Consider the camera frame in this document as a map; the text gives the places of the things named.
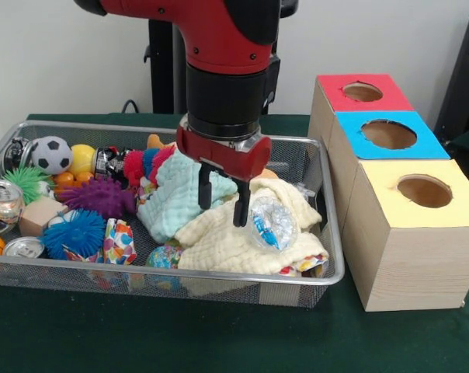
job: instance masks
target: yellow lid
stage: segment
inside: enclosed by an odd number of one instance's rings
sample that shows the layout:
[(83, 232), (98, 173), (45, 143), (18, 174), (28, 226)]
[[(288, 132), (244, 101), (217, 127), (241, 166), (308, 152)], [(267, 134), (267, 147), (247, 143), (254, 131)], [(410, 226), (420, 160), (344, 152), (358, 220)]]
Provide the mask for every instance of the yellow lid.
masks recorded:
[(454, 160), (360, 164), (392, 228), (469, 227), (469, 180)]

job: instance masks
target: cable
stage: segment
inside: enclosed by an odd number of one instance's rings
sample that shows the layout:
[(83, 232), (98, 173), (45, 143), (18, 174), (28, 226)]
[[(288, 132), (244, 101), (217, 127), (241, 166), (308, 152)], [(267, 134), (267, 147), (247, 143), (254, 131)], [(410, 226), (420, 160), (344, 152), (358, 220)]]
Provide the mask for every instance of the cable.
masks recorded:
[(128, 101), (126, 101), (126, 103), (123, 106), (123, 109), (122, 109), (121, 113), (126, 113), (127, 107), (129, 105), (133, 106), (134, 112), (136, 114), (140, 113), (140, 110), (138, 109), (138, 105), (132, 99), (129, 99)]

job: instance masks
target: cream towel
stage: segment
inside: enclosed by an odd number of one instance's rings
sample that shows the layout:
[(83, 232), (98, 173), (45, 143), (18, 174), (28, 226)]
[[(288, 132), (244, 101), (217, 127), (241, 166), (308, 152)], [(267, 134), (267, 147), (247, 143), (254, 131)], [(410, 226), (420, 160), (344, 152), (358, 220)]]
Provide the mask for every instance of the cream towel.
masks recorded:
[[(238, 196), (220, 207), (203, 212), (177, 231), (175, 238), (185, 251), (179, 269), (237, 272), (245, 274), (277, 274), (284, 267), (306, 256), (328, 253), (315, 235), (302, 232), (321, 220), (293, 185), (278, 179), (256, 179), (250, 184), (251, 202), (259, 197), (275, 197), (290, 209), (296, 218), (298, 235), (295, 243), (281, 253), (260, 248), (247, 228), (233, 226), (233, 211)], [(207, 289), (193, 291), (201, 295)]]

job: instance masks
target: white wall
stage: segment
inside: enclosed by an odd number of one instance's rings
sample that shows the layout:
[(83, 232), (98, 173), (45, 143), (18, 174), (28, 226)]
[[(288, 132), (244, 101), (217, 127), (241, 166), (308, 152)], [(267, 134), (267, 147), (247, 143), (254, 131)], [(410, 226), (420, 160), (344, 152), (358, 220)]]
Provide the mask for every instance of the white wall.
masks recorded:
[[(301, 0), (280, 27), (272, 113), (308, 113), (317, 73), (388, 72), (433, 125), (469, 0)], [(98, 17), (72, 0), (0, 0), (0, 128), (28, 113), (151, 109), (147, 22)]]

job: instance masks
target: blue lid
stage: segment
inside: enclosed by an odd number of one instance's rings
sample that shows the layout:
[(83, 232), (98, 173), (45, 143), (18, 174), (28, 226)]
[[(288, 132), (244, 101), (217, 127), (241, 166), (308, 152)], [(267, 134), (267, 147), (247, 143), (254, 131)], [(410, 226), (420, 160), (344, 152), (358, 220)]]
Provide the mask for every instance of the blue lid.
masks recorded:
[[(336, 113), (352, 149), (360, 159), (450, 159), (434, 133), (414, 111), (367, 111)], [(379, 120), (395, 122), (415, 133), (407, 148), (390, 149), (375, 145), (363, 132), (363, 126)]]

